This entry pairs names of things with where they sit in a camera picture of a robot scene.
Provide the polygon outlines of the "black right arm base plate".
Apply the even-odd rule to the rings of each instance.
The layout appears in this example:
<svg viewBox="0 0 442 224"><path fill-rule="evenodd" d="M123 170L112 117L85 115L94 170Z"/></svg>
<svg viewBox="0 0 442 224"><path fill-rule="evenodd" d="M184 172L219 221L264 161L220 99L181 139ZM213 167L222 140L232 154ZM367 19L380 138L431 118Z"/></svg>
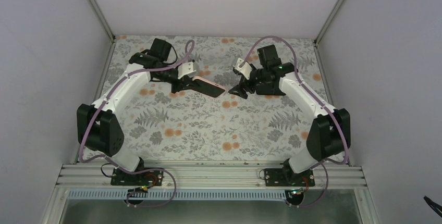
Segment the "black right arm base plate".
<svg viewBox="0 0 442 224"><path fill-rule="evenodd" d="M294 173L285 168L266 168L263 172L263 179L267 187L315 186L312 170Z"/></svg>

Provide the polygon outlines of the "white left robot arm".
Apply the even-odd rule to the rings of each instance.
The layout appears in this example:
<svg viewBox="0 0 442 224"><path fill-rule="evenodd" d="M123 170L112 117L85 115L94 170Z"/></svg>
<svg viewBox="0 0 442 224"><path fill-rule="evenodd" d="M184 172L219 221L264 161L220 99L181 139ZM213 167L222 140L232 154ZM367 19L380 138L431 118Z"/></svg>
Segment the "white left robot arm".
<svg viewBox="0 0 442 224"><path fill-rule="evenodd" d="M150 83L154 75L175 87L191 81L189 75L197 68L190 60L194 47L194 40L189 40L182 59L171 64L166 60L173 46L155 38L151 48L130 57L126 69L107 92L90 105L81 104L77 109L79 162L104 158L123 171L129 183L140 184L145 178L143 160L124 145L125 135L118 117L136 91Z"/></svg>

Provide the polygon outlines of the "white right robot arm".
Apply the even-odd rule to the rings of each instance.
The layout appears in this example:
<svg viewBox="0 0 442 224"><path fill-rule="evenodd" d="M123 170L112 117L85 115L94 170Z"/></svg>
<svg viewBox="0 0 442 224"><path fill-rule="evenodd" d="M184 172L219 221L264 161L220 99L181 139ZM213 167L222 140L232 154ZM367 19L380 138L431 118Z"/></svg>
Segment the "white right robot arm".
<svg viewBox="0 0 442 224"><path fill-rule="evenodd" d="M244 99L253 93L287 96L311 122L305 148L283 163L284 183L295 186L302 180L302 172L331 161L331 156L339 153L344 153L345 164L351 145L349 112L322 99L301 77L295 64L281 61L274 45L257 52L261 68L242 58L234 62L233 71L241 78L229 93Z"/></svg>

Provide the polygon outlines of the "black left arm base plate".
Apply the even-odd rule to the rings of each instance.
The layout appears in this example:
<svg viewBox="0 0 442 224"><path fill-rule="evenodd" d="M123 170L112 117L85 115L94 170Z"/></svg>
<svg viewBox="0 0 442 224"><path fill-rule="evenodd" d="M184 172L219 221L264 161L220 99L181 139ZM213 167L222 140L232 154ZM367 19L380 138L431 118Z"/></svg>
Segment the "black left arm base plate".
<svg viewBox="0 0 442 224"><path fill-rule="evenodd" d="M148 169L147 172L132 175L114 169L110 184L112 186L161 186L164 172Z"/></svg>

